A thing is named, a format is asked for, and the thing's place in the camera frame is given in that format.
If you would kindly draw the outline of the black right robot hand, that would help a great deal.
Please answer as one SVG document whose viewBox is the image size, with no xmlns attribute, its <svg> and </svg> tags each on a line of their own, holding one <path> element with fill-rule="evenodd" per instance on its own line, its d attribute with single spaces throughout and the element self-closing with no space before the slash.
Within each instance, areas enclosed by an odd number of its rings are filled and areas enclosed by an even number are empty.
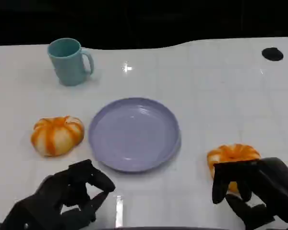
<svg viewBox="0 0 288 230">
<path fill-rule="evenodd" d="M 247 230 L 273 222 L 288 223 L 288 167 L 279 158 L 217 163 L 212 201 L 224 199 Z"/>
</svg>

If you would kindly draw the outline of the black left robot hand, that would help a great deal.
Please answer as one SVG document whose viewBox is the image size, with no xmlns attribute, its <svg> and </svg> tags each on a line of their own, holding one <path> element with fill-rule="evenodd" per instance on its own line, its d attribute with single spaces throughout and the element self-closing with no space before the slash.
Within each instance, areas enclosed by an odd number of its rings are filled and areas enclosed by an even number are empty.
<svg viewBox="0 0 288 230">
<path fill-rule="evenodd" d="M 96 220 L 96 211 L 114 183 L 91 160 L 44 179 L 36 192 L 18 201 L 0 230 L 80 230 Z"/>
</svg>

